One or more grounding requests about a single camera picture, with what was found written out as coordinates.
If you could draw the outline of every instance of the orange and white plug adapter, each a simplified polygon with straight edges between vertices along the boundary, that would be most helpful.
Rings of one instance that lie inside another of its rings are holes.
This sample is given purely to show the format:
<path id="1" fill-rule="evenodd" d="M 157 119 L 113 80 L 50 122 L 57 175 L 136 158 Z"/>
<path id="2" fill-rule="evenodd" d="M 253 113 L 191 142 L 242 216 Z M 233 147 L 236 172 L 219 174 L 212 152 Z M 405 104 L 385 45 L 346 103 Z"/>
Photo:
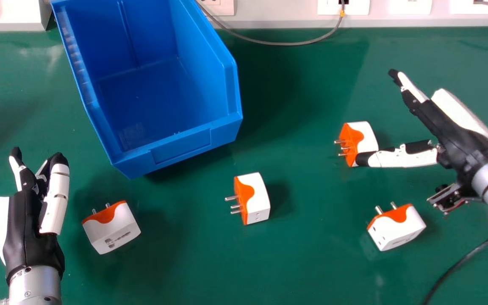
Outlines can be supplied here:
<path id="1" fill-rule="evenodd" d="M 397 207 L 391 202 L 391 207 L 391 211 L 384 213 L 376 206 L 378 215 L 372 218 L 366 228 L 380 251 L 408 243 L 427 227 L 411 203 Z"/>
<path id="2" fill-rule="evenodd" d="M 355 162 L 357 154 L 378 151 L 378 142 L 372 127 L 366 121 L 344 123 L 335 144 L 340 144 L 342 152 L 349 167 L 358 166 Z"/>
<path id="3" fill-rule="evenodd" d="M 99 254 L 108 253 L 132 241 L 141 234 L 126 201 L 119 201 L 82 221 L 89 242 Z"/>
<path id="4" fill-rule="evenodd" d="M 234 179 L 235 195 L 226 197 L 225 201 L 238 201 L 231 206 L 231 214 L 240 213 L 244 225 L 255 224 L 269 218 L 271 201 L 261 174 L 236 176 Z"/>

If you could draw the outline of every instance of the green tabletop surface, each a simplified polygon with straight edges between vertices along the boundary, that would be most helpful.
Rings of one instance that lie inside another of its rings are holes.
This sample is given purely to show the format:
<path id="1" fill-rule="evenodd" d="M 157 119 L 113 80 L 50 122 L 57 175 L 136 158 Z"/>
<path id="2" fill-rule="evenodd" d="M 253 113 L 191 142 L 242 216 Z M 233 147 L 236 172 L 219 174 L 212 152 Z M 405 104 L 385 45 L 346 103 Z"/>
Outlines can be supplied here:
<path id="1" fill-rule="evenodd" d="M 250 30 L 306 40 L 325 29 Z M 244 121 L 237 140 L 135 180 L 110 165 L 84 112 L 57 29 L 0 33 L 0 196 L 16 191 L 14 145 L 35 171 L 61 151 L 70 164 L 62 234 L 64 304 L 418 304 L 436 279 L 488 238 L 488 207 L 447 219 L 426 199 L 455 180 L 441 166 L 347 168 L 333 145 L 367 120 L 380 147 L 431 139 L 387 75 L 404 71 L 432 95 L 446 88 L 488 125 L 488 28 L 341 29 L 324 42 L 268 47 L 221 33 L 236 58 Z M 261 172 L 272 211 L 243 226 L 223 198 L 233 177 Z M 127 200 L 142 234 L 99 255 L 81 220 Z M 413 203 L 427 224 L 380 252 L 366 233 L 374 206 Z M 0 261 L 0 299 L 7 296 Z M 431 304 L 488 304 L 488 248 Z"/>

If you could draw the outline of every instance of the electrical outlet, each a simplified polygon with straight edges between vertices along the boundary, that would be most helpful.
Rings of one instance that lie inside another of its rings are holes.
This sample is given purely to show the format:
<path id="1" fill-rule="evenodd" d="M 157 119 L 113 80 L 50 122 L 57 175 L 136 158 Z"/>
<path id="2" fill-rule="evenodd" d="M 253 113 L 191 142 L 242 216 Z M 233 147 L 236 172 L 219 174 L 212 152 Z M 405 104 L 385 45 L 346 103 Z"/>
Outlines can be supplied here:
<path id="1" fill-rule="evenodd" d="M 235 0 L 197 0 L 212 16 L 234 16 Z"/>
<path id="2" fill-rule="evenodd" d="M 391 15 L 430 15 L 432 0 L 389 0 Z"/>
<path id="3" fill-rule="evenodd" d="M 344 11 L 347 15 L 368 15 L 370 0 L 344 0 Z M 341 0 L 318 0 L 318 15 L 339 15 Z"/>
<path id="4" fill-rule="evenodd" d="M 474 4 L 473 0 L 449 0 L 449 13 L 488 15 L 488 6 Z"/>

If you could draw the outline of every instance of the blue storage bin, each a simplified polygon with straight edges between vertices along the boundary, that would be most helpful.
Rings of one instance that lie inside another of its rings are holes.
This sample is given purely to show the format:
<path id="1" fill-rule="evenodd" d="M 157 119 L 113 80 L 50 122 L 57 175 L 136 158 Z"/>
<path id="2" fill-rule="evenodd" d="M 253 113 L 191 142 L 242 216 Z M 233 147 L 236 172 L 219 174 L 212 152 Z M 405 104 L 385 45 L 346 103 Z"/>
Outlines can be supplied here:
<path id="1" fill-rule="evenodd" d="M 234 141 L 236 63 L 194 0 L 53 0 L 80 97 L 128 178 Z"/>

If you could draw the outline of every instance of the robotic arm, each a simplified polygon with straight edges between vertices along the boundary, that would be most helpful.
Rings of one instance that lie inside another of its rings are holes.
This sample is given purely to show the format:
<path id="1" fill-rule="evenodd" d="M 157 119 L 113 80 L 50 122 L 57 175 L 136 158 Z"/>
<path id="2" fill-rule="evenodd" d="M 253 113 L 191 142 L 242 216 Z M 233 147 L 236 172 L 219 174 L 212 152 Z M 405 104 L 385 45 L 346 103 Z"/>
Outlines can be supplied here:
<path id="1" fill-rule="evenodd" d="M 56 153 L 36 174 L 12 149 L 8 162 L 18 190 L 0 197 L 0 258 L 6 267 L 10 304 L 61 304 L 65 270 L 58 244 L 69 195 L 69 164 Z"/>
<path id="2" fill-rule="evenodd" d="M 399 71 L 389 75 L 410 112 L 438 139 L 437 162 L 457 172 L 457 181 L 440 186 L 428 199 L 445 215 L 469 201 L 488 204 L 488 128 L 457 97 L 439 89 L 429 99 Z"/>

